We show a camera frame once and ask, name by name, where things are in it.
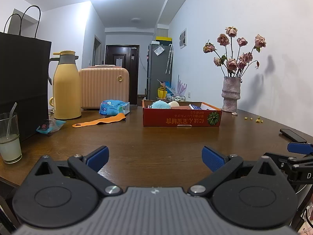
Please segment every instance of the dark brown door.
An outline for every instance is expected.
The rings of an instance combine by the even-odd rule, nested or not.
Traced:
[[[138,93],[138,45],[107,45],[105,64],[121,66],[129,72],[129,102],[137,104]]]

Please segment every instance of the peach suitcase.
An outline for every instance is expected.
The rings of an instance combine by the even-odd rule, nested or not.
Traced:
[[[96,66],[79,71],[81,108],[99,109],[104,100],[129,99],[129,73],[116,66]]]

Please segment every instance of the metal screw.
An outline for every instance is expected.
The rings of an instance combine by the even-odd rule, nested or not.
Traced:
[[[196,185],[193,185],[190,190],[193,192],[193,193],[203,193],[205,192],[206,188],[200,184],[196,184]]]
[[[158,190],[158,189],[153,189],[152,191],[151,191],[151,193],[152,194],[158,194],[160,191]]]
[[[121,189],[117,185],[110,185],[105,189],[105,192],[108,194],[117,194],[120,190]]]

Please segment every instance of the flower vase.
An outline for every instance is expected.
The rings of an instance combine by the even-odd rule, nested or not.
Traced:
[[[240,78],[224,77],[222,97],[224,98],[222,110],[236,112],[237,100],[240,99]]]

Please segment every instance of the phone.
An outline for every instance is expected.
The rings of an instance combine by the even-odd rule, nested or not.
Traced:
[[[296,134],[295,132],[293,132],[292,130],[289,129],[280,129],[279,130],[284,136],[286,136],[287,138],[291,139],[292,142],[297,142],[297,143],[307,143],[307,141],[300,137],[298,134]]]

